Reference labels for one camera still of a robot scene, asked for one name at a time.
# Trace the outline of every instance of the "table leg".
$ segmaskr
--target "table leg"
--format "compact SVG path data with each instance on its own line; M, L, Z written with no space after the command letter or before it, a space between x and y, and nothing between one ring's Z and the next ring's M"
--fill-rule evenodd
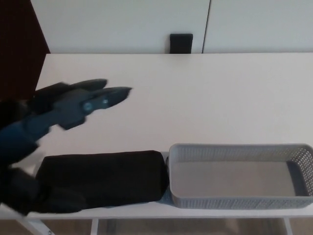
M17 219L24 228L33 235L55 235L41 220L39 219Z
M290 225L290 220L289 218L284 218L284 223L285 223L285 228L286 228L286 234L287 235L292 235L292 228Z
M92 219L90 235L98 234L98 223L99 223L99 219Z

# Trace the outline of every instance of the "table surface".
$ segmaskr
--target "table surface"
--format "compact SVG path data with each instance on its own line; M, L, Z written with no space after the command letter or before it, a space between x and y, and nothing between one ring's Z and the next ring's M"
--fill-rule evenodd
M37 88L106 78L129 98L96 111L79 127L53 127L20 163L34 171L44 156L157 150L181 143L313 145L313 53L194 55L47 55ZM156 202L29 218L313 216L296 210L185 210ZM18 215L1 206L0 218Z

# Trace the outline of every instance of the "black cloth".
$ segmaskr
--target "black cloth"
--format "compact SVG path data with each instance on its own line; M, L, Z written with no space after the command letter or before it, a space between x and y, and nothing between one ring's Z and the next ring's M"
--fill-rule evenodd
M36 179L81 193L87 208L158 201L169 184L156 151L45 157Z

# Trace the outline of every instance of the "black fabric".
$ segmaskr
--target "black fabric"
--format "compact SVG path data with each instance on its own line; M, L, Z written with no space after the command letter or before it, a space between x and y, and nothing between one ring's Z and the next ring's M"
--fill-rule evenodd
M43 185L19 168L0 172L0 201L21 213L72 213L86 208L83 196L68 189Z
M36 179L81 193L88 208L158 201L169 184L156 151L50 156Z

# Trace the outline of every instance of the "cabinet door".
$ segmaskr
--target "cabinet door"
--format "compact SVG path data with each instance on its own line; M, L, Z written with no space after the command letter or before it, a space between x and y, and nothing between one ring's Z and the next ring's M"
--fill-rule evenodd
M201 53L209 0L32 0L51 53L165 53L193 33Z
M204 52L313 51L312 0L211 0Z

